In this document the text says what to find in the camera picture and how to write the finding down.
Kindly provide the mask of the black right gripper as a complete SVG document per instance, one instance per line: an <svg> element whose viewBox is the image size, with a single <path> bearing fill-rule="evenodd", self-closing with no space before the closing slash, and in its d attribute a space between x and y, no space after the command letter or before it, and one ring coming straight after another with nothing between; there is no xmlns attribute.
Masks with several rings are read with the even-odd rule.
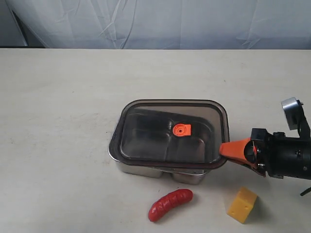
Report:
<svg viewBox="0 0 311 233"><path fill-rule="evenodd" d="M284 132L270 134L253 128L251 137L222 143L219 154L258 175L273 178L311 178L311 140L286 137Z"/></svg>

